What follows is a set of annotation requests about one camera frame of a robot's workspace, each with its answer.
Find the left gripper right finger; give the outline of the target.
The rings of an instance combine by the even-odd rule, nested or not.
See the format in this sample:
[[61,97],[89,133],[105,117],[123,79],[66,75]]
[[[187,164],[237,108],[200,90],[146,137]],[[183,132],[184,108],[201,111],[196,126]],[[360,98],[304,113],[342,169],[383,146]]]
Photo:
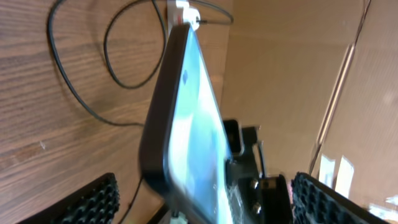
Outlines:
[[387,224],[303,172],[292,181],[294,224]]

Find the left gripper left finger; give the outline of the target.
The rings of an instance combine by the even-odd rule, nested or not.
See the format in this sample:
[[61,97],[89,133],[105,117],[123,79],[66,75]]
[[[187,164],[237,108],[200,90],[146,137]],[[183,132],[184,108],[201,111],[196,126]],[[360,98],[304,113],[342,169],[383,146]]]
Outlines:
[[116,177],[108,172],[21,223],[111,223],[119,211],[119,199]]

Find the Samsung Galaxy smartphone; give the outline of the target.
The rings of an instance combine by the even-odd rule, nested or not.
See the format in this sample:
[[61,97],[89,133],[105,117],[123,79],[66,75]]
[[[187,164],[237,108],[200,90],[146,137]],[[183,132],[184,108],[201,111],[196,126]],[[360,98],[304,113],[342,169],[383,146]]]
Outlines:
[[190,222],[231,223],[231,158],[197,35],[188,24],[175,26],[139,146],[142,177]]

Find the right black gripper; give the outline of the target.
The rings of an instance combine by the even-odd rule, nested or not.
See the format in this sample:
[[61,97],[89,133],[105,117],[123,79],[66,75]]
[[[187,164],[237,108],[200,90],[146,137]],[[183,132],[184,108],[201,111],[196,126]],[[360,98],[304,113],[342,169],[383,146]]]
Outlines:
[[293,223],[283,175],[268,176],[258,126],[224,120],[233,157],[226,161],[228,200],[234,223]]

